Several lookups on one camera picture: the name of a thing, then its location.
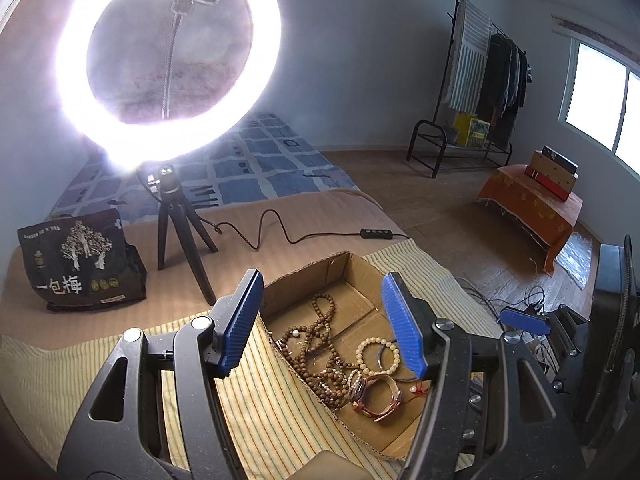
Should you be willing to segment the black ring bangle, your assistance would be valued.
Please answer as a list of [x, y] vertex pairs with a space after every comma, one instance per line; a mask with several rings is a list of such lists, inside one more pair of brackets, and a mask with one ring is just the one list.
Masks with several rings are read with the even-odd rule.
[[395, 341], [386, 341], [378, 349], [378, 368], [383, 374], [393, 376], [401, 364], [401, 355]]

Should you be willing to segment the cardboard box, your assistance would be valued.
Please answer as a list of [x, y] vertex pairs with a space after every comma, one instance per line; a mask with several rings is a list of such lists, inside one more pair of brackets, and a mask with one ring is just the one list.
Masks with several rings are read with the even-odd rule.
[[269, 284], [260, 316], [276, 355], [312, 400], [375, 454], [402, 460], [427, 398], [405, 401], [410, 382], [421, 379], [402, 358], [393, 376], [378, 368], [380, 345], [397, 344], [382, 279], [372, 264], [342, 252]]

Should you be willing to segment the orange covered table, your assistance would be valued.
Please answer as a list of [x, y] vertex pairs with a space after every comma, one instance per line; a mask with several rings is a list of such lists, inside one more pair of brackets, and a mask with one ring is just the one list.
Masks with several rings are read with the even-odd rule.
[[544, 272], [554, 273], [560, 254], [582, 212], [582, 199], [574, 192], [566, 200], [556, 196], [526, 174], [525, 165], [497, 168], [484, 183], [477, 199], [493, 203], [518, 219], [546, 250]]

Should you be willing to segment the striped yellow cloth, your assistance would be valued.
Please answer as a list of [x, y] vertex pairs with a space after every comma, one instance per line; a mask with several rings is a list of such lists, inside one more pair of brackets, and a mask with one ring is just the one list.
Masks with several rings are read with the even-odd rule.
[[[472, 334], [495, 337], [496, 321], [473, 301], [454, 276], [405, 240], [363, 257], [376, 276], [397, 271], [413, 296], [426, 300], [442, 318]], [[393, 479], [401, 468], [370, 451], [314, 400], [269, 343], [270, 331], [258, 322], [250, 333], [239, 367], [216, 383], [218, 396], [252, 479], [284, 479], [321, 451], [347, 458], [377, 479]], [[57, 349], [23, 337], [1, 338], [1, 395], [17, 425], [51, 466], [58, 456], [99, 368], [118, 337], [64, 340]]]

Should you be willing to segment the black tripod stand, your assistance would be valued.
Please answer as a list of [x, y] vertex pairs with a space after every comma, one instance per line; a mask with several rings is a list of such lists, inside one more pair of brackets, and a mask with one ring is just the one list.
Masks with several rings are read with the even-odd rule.
[[195, 281], [198, 283], [198, 288], [206, 302], [213, 306], [216, 302], [216, 296], [209, 283], [193, 231], [198, 233], [200, 239], [213, 254], [218, 252], [218, 247], [205, 229], [203, 220], [194, 206], [186, 198], [175, 168], [171, 165], [160, 166], [158, 174], [153, 174], [145, 181], [142, 180], [138, 172], [137, 177], [154, 200], [160, 204], [157, 216], [157, 270], [164, 270], [166, 266], [168, 226], [169, 223], [172, 223], [186, 262], [189, 263]]

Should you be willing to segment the stack of boxes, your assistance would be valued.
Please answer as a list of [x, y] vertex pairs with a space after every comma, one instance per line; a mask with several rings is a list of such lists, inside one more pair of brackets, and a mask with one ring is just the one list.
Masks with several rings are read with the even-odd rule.
[[570, 194], [573, 193], [578, 180], [576, 170], [567, 170], [542, 151], [533, 152], [532, 158], [525, 168], [525, 174], [556, 197], [559, 197], [560, 200], [564, 200], [564, 202], [566, 202]]

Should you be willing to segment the black snack bag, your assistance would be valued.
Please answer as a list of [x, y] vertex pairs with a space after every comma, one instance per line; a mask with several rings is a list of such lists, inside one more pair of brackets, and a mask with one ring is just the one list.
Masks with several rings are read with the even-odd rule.
[[145, 266], [110, 208], [17, 231], [32, 290], [54, 312], [103, 310], [146, 298]]

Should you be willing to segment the blue patterned mattress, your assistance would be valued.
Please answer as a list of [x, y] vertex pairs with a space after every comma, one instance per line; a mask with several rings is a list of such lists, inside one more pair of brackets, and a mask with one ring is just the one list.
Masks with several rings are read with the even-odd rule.
[[[171, 162], [198, 209], [271, 200], [331, 188], [356, 188], [346, 172], [272, 113], [250, 113], [212, 144]], [[102, 155], [79, 171], [52, 209], [76, 217], [107, 208], [125, 223], [156, 219], [160, 204], [135, 174], [120, 174]]]

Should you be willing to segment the black clothes rack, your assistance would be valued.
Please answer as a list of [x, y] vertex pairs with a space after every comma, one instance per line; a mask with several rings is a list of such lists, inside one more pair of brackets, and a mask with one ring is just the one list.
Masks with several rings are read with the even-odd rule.
[[442, 81], [430, 118], [412, 129], [406, 159], [436, 178], [444, 162], [509, 165], [518, 112], [533, 82], [527, 52], [471, 0], [456, 0]]

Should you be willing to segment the yellow box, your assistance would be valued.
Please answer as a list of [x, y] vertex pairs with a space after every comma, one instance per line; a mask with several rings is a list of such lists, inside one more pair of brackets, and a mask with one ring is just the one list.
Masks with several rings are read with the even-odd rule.
[[456, 144], [462, 148], [484, 148], [488, 142], [490, 123], [469, 114], [458, 113], [454, 121], [458, 137]]

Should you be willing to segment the dark hanging clothes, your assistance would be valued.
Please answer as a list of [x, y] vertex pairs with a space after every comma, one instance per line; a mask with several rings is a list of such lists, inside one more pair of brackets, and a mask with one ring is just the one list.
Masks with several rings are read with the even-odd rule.
[[488, 140], [497, 148], [509, 147], [529, 83], [526, 52], [500, 32], [493, 34], [475, 114], [490, 125]]

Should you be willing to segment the window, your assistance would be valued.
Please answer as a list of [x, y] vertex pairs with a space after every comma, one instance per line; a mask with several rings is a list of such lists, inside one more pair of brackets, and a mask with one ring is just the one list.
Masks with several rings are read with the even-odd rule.
[[559, 122], [639, 172], [639, 52], [586, 25], [554, 16], [570, 40]]

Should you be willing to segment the striped white towel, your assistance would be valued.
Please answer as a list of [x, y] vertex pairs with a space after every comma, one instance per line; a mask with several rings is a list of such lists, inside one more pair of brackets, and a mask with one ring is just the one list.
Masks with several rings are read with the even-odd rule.
[[488, 60], [492, 23], [469, 0], [460, 0], [448, 67], [445, 102], [457, 112], [474, 114]]

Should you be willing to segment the black phone holder clamp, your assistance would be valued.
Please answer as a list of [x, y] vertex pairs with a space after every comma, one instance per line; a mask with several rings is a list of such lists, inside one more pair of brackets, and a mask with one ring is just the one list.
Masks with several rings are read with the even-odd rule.
[[220, 0], [171, 0], [169, 11], [172, 14], [171, 35], [167, 52], [165, 76], [163, 82], [162, 107], [160, 108], [160, 118], [168, 120], [170, 118], [170, 87], [172, 78], [172, 66], [174, 65], [175, 45], [178, 30], [183, 19], [190, 15], [195, 6], [216, 6]]

